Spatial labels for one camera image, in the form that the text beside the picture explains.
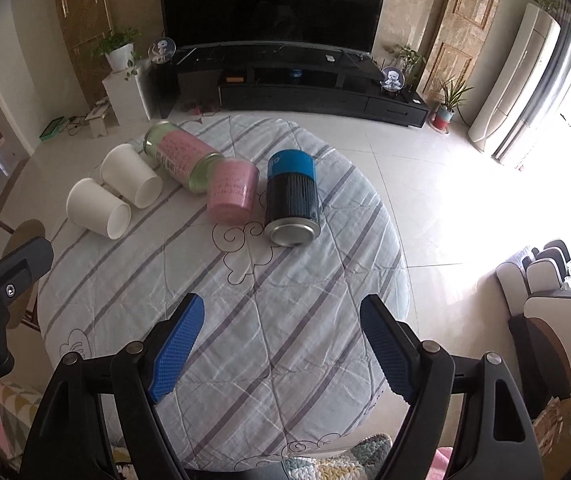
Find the white paper cup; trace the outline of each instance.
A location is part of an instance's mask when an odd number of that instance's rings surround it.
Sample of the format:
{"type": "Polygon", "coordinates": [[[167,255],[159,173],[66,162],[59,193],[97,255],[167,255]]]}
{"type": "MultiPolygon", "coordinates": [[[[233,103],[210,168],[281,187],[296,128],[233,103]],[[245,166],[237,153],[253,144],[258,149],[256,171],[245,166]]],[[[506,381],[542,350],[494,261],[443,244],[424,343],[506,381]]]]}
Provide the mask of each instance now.
{"type": "Polygon", "coordinates": [[[70,222],[112,240],[123,236],[132,217],[130,206],[93,178],[79,180],[72,187],[65,208],[70,222]]]}
{"type": "Polygon", "coordinates": [[[163,190],[161,177],[131,144],[120,144],[105,155],[101,178],[140,209],[152,205],[163,190]]]}

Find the bottle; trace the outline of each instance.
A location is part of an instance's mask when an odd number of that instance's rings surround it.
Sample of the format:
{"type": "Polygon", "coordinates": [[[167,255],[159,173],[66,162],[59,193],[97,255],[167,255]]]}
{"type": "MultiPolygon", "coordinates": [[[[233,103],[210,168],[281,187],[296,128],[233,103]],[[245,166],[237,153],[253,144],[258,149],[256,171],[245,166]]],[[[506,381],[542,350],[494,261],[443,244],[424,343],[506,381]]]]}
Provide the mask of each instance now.
{"type": "Polygon", "coordinates": [[[193,193],[207,191],[212,167],[223,158],[203,140],[169,121],[161,121],[148,130],[143,150],[193,193]]]}

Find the blue can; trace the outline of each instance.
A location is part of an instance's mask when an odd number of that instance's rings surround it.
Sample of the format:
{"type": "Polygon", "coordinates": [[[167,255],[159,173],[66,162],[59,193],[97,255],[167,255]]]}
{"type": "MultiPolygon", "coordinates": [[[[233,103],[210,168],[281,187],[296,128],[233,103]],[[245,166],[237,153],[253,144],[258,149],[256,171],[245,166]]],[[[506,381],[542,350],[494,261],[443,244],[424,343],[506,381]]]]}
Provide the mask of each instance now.
{"type": "Polygon", "coordinates": [[[314,159],[301,150],[283,150],[267,163],[265,232],[280,246],[309,244],[320,232],[314,159]]]}

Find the drawer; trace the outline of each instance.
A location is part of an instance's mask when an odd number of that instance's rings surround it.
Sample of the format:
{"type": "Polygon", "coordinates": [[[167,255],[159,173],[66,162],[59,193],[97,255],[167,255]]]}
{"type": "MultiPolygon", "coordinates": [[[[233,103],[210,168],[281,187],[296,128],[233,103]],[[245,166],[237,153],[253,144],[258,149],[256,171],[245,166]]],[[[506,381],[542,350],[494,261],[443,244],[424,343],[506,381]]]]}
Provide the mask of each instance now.
{"type": "Polygon", "coordinates": [[[340,90],[299,86],[222,85],[221,105],[227,109],[290,110],[363,114],[368,98],[340,90]]]}
{"type": "Polygon", "coordinates": [[[365,107],[365,115],[404,126],[423,126],[427,112],[402,103],[370,97],[365,107]]]}

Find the metal can bottom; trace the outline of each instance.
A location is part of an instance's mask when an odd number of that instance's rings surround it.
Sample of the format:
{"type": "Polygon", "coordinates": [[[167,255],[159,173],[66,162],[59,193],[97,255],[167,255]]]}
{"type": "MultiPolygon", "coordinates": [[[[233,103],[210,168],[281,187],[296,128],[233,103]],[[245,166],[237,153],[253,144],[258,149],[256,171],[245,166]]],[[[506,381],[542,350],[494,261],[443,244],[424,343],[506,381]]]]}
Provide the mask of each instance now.
{"type": "Polygon", "coordinates": [[[321,226],[307,218],[279,218],[265,226],[265,233],[277,245],[299,247],[315,240],[321,233],[321,226]]]}

